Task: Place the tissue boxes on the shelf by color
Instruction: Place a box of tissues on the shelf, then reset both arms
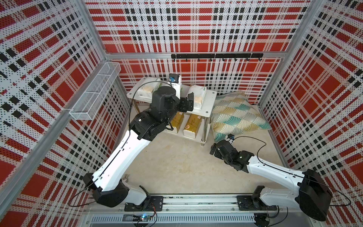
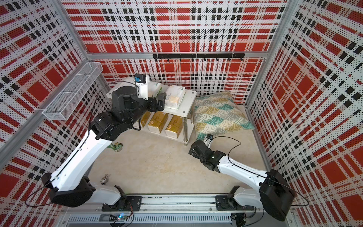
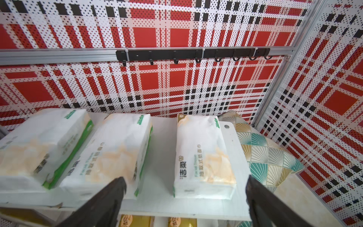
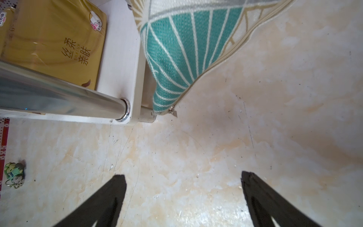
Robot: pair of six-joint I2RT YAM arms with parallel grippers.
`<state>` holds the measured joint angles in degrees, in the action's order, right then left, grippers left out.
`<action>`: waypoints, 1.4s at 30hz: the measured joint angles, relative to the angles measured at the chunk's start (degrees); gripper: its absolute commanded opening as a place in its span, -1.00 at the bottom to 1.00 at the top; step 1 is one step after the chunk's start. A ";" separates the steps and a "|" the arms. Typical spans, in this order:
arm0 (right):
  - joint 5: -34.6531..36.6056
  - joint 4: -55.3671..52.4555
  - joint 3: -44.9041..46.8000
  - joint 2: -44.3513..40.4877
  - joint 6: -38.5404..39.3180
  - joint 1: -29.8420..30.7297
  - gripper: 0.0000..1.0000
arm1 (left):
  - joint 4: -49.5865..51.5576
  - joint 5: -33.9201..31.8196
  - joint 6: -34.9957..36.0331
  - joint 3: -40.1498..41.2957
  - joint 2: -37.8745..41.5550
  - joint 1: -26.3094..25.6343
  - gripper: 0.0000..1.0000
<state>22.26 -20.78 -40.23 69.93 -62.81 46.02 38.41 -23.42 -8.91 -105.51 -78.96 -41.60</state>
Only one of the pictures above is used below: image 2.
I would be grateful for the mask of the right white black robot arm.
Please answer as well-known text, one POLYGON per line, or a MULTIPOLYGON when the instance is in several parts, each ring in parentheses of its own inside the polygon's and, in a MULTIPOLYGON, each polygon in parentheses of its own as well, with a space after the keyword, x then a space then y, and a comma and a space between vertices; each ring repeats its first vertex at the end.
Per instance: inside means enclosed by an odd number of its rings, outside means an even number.
POLYGON ((239 163, 221 151, 210 149, 207 141, 197 140, 190 148, 189 154, 211 171, 231 176, 255 190, 252 198, 236 186, 228 195, 230 208, 252 206, 263 208, 266 213, 278 221, 285 221, 296 192, 289 187, 283 176, 274 169, 262 171, 239 163))

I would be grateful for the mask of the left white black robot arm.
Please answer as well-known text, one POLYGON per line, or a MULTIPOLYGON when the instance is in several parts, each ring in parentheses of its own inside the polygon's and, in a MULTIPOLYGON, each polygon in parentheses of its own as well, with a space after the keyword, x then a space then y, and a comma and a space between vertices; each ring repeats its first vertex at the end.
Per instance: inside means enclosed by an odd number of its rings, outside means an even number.
POLYGON ((137 91, 137 87, 131 86, 115 90, 112 108, 93 119, 85 137, 65 163, 42 177, 43 185, 50 190, 52 204, 74 208, 88 202, 109 206, 124 202, 126 195, 119 186, 92 184, 85 173, 121 133, 133 128, 144 113, 164 110, 166 93, 145 100, 138 97, 137 91))

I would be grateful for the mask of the gold tissue pack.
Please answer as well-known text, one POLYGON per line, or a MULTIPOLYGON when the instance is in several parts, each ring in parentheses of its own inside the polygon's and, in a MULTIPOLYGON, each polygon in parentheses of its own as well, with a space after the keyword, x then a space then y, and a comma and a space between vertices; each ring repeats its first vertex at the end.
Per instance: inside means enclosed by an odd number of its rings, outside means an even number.
POLYGON ((182 117, 174 115, 168 124, 165 133, 166 136, 177 139, 183 129, 182 117))
POLYGON ((151 116, 151 112, 150 111, 146 111, 143 116, 140 119, 140 124, 142 126, 142 128, 145 127, 145 125, 147 124, 149 117, 151 116))
POLYGON ((168 120, 168 114, 158 111, 154 113, 147 127, 150 132, 160 134, 168 120))

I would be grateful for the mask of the white tissue pack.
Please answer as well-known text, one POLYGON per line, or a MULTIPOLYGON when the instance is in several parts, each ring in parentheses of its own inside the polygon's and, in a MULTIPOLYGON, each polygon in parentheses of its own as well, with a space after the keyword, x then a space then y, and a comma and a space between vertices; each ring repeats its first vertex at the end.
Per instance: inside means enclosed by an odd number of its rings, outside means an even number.
POLYGON ((121 87, 124 87, 124 86, 132 86, 132 87, 135 87, 135 78, 134 77, 126 77, 122 80, 121 84, 120 84, 121 87))
POLYGON ((162 90, 162 85, 159 82, 150 81, 148 83, 148 97, 156 97, 162 90))
POLYGON ((185 87, 171 85, 166 90, 165 106, 178 109, 186 93, 185 87))

